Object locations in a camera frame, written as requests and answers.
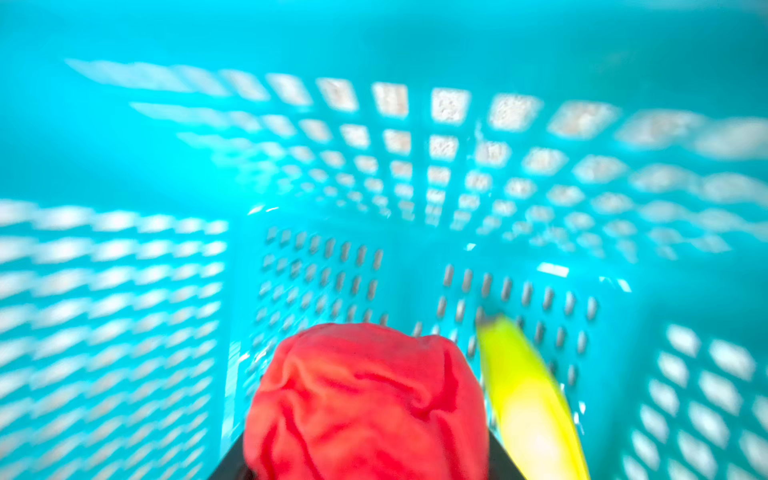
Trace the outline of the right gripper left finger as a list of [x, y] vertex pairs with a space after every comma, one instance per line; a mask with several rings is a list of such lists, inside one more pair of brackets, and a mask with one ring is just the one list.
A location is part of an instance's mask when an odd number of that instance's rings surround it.
[[208, 477], [209, 480], [252, 480], [252, 471], [244, 459], [241, 434]]

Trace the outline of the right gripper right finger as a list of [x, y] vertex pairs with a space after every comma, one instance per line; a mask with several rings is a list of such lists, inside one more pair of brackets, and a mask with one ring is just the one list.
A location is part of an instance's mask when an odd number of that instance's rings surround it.
[[524, 480], [518, 467], [512, 461], [508, 453], [496, 438], [494, 433], [489, 430], [489, 480]]

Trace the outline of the red round fruit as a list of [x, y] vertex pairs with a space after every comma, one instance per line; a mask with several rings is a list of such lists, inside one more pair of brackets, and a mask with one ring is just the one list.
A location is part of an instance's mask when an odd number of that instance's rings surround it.
[[322, 324], [277, 346], [243, 456], [258, 479], [485, 479], [489, 442], [483, 392], [453, 342]]

